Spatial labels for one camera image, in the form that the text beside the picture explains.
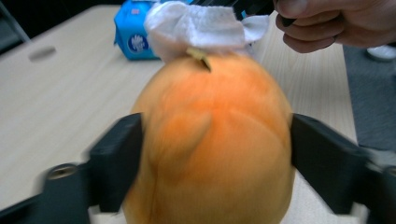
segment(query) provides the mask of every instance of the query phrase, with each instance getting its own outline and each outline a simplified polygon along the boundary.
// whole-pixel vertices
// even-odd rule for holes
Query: gray floor
[[[378,62],[352,47],[344,53],[359,144],[396,151],[396,60]]]

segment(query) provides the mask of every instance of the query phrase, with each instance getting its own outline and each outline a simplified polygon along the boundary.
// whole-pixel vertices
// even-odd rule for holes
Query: white cloth
[[[146,17],[145,29],[150,47],[167,63],[184,55],[187,47],[251,54],[249,44],[264,36],[268,23],[268,16],[238,21],[231,7],[200,7],[170,1],[153,6]]]

